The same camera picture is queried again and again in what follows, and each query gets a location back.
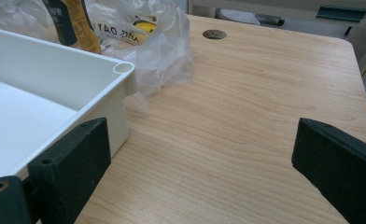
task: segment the clear plastic bag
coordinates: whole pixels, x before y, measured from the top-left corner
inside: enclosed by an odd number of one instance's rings
[[[85,5],[100,38],[102,54],[135,64],[139,93],[125,101],[127,106],[148,113],[143,96],[155,93],[161,86],[191,80],[190,24],[172,0],[85,0]],[[146,41],[133,45],[124,39],[130,32],[136,32],[133,39],[141,32],[133,22],[152,19],[156,19],[155,26],[145,36]],[[105,35],[105,26],[110,35]],[[0,29],[58,42],[55,26],[41,0],[0,0]]]

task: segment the white tray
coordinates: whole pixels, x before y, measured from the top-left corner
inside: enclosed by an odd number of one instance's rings
[[[0,176],[26,164],[79,123],[107,118],[111,154],[128,137],[123,98],[134,65],[0,30]]]

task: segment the black clamp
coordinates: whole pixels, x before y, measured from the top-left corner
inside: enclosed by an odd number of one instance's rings
[[[34,160],[29,177],[0,177],[0,224],[74,223],[110,164],[105,118],[78,125]]]

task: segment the wood grain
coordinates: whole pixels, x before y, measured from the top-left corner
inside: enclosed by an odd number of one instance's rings
[[[148,117],[128,111],[130,137],[77,223],[346,223],[291,153],[301,117],[366,142],[352,46],[189,18],[193,81],[151,96]]]

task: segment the wooden table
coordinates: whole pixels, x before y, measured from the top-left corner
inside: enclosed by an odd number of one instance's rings
[[[128,112],[131,135],[77,223],[346,223],[291,153],[301,117],[366,142],[352,46],[189,18],[192,82],[149,98],[148,117]]]

